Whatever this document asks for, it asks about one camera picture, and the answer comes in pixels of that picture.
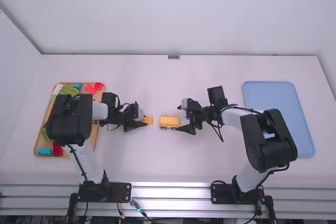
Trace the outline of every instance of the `blue lego brick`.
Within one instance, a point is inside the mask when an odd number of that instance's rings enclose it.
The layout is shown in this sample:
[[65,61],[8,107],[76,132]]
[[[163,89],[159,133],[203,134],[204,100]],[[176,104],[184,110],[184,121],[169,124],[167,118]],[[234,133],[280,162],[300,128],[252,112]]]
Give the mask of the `blue lego brick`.
[[37,149],[37,154],[38,155],[46,155],[46,156],[51,156],[53,153],[53,151],[51,149],[47,149],[47,148],[39,148]]
[[73,87],[76,88],[76,89],[78,89],[80,91],[83,88],[83,84],[81,84],[81,83],[75,83],[73,85]]

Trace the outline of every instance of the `light blue mat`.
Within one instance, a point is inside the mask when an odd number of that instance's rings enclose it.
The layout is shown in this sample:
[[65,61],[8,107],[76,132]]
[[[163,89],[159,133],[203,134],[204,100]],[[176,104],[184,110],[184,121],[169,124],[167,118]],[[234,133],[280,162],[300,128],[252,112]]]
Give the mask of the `light blue mat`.
[[312,157],[315,147],[294,85],[281,81],[247,81],[245,106],[255,110],[280,110],[298,149],[298,157]]

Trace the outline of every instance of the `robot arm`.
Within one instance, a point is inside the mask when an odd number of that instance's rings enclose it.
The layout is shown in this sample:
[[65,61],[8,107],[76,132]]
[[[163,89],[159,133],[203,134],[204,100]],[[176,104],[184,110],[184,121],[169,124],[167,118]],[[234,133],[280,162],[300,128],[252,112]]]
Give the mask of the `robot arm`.
[[229,105],[222,87],[208,89],[208,95],[211,106],[206,107],[190,98],[182,100],[177,108],[186,112],[190,123],[176,130],[195,135],[195,129],[201,130],[203,122],[213,126],[213,121],[218,123],[219,130],[223,125],[241,130],[249,160],[234,178],[241,193],[254,190],[269,174],[287,169],[297,159],[295,143],[279,110],[259,112]]
[[92,120],[106,124],[123,125],[124,131],[146,126],[139,122],[143,117],[137,102],[129,104],[121,111],[118,96],[103,93],[102,102],[92,99],[92,94],[80,94],[75,97],[60,94],[56,97],[46,124],[47,135],[62,146],[76,161],[81,170],[79,194],[87,201],[104,201],[110,194],[110,185],[103,168],[96,161],[90,142]]

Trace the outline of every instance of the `white wall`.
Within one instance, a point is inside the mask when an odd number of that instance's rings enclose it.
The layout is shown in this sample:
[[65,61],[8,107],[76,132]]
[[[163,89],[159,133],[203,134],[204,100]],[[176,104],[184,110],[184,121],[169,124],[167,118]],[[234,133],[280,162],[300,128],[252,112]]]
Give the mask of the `white wall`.
[[45,53],[318,55],[336,94],[335,0],[0,2]]
[[40,58],[41,54],[0,10],[0,158]]

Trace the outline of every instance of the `yellow toy car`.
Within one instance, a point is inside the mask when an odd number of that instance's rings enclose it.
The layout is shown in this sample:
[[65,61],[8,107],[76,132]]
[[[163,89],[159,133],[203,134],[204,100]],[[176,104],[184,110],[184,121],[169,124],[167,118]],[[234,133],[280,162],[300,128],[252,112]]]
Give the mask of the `yellow toy car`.
[[176,128],[180,127],[180,118],[178,116],[160,116],[160,128],[166,130],[171,128],[172,130],[176,130]]

